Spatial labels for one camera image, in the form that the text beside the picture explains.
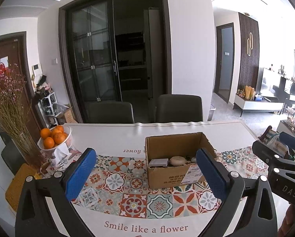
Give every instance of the door handle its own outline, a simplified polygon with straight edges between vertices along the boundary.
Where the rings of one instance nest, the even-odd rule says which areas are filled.
[[[116,61],[113,61],[113,62],[112,62],[112,67],[113,67],[113,72],[114,72],[115,76],[117,76]]]

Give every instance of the television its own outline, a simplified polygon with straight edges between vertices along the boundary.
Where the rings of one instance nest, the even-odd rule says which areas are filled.
[[[280,79],[280,74],[269,69],[264,69],[261,81],[260,94],[266,97],[276,97],[274,89],[276,89],[276,87],[279,87]]]

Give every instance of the white plastic basket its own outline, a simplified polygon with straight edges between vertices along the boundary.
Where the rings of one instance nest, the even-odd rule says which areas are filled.
[[[72,129],[71,129],[71,127],[69,127],[69,126],[64,126],[63,125],[63,128],[64,128],[64,131],[65,131],[65,133],[67,133],[68,134],[68,137],[64,140],[64,142],[65,142],[65,144],[66,144],[66,146],[68,147],[68,149],[69,148],[71,148],[71,146],[72,146]],[[45,147],[44,147],[44,145],[43,145],[43,139],[42,138],[40,138],[39,139],[39,141],[38,141],[38,143],[37,143],[37,145],[38,145],[38,147],[41,149],[41,150],[43,150],[45,153],[47,153],[47,154],[49,154],[50,156],[52,156],[52,153],[54,153],[54,151],[55,151],[55,149],[56,149],[56,147],[54,147],[54,148],[52,148],[52,149],[48,149],[48,150],[46,150],[45,149]]]

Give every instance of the blue textured pad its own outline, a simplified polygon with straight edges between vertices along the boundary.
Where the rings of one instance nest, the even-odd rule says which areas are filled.
[[[68,201],[78,197],[95,164],[96,152],[91,149],[66,183],[65,196]]]
[[[224,201],[227,197],[227,185],[225,180],[221,177],[214,164],[202,149],[197,151],[196,159],[198,167],[204,175],[213,195]]]

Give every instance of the blue gripper pad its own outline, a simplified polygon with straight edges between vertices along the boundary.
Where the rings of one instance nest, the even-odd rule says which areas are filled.
[[[196,160],[199,169],[205,177],[210,189],[213,192],[213,195],[224,201],[227,197],[227,182],[221,176],[218,171],[218,168],[214,165],[218,163],[214,161],[213,158],[209,158],[211,156],[205,149],[199,149],[196,154]]]
[[[74,162],[73,168],[69,170],[69,173],[72,172],[71,176],[65,183],[65,196],[68,201],[78,197],[95,164],[96,152],[91,148],[87,148],[81,157]]]

